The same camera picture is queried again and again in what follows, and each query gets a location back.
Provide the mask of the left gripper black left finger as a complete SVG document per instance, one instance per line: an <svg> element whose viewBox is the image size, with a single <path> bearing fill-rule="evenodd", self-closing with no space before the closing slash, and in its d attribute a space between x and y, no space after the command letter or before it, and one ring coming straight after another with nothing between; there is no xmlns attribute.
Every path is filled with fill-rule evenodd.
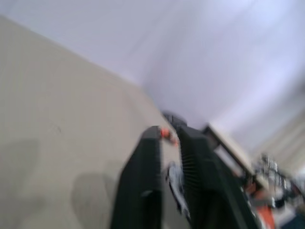
<svg viewBox="0 0 305 229"><path fill-rule="evenodd" d="M162 229L160 129L147 128L122 169L111 229Z"/></svg>

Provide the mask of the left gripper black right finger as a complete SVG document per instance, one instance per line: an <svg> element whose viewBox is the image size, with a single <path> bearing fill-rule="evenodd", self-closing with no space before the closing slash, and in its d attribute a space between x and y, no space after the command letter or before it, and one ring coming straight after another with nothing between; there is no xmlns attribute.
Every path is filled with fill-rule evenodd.
<svg viewBox="0 0 305 229"><path fill-rule="evenodd" d="M208 139L187 126L180 127L177 134L191 228L260 229L245 193Z"/></svg>

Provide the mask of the silver spoked black-rimmed rotor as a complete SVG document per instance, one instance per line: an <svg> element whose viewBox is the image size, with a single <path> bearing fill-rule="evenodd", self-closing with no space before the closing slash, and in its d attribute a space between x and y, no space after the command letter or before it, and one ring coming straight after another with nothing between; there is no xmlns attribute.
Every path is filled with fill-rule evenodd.
<svg viewBox="0 0 305 229"><path fill-rule="evenodd" d="M165 180L168 182L173 198L176 202L177 209L188 222L190 222L190 211L187 201L184 196L184 178L183 169L180 165L171 161L167 167L167 174Z"/></svg>

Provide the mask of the orange object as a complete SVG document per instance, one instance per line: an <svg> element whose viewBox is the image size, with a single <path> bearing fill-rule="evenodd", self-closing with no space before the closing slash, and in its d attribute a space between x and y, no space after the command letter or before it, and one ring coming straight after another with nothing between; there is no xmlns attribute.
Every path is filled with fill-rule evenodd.
<svg viewBox="0 0 305 229"><path fill-rule="evenodd" d="M264 189L258 189L256 184L250 184L245 188L247 194L254 197L255 200L263 200L267 197L267 192ZM262 229L275 229L275 220L272 214L271 207L263 205L261 207L255 207L259 219L262 222Z"/></svg>

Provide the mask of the black folding chair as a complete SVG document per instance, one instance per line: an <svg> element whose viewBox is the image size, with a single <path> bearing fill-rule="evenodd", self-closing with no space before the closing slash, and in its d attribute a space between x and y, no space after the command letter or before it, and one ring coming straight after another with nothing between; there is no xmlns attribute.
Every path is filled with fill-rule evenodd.
<svg viewBox="0 0 305 229"><path fill-rule="evenodd" d="M170 111L162 112L164 118L174 127L187 126L187 121L176 113Z"/></svg>

